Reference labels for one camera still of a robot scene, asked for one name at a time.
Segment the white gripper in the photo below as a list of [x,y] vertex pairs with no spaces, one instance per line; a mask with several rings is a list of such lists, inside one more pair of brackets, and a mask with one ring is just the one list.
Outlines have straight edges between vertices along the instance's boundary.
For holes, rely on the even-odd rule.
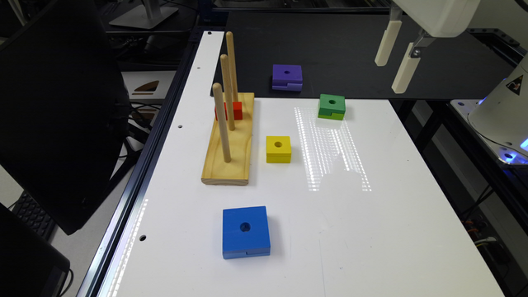
[[452,38],[465,31],[480,0],[394,0],[394,3],[399,7],[390,8],[389,23],[375,56],[377,66],[383,67],[388,63],[402,26],[403,11],[427,32],[421,33],[408,45],[393,81],[392,90],[403,94],[419,65],[422,51],[436,38]]

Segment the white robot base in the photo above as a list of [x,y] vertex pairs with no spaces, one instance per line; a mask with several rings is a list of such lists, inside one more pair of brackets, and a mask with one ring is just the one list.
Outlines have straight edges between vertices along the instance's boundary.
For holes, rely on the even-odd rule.
[[450,104],[499,163],[527,164],[527,58],[485,98]]

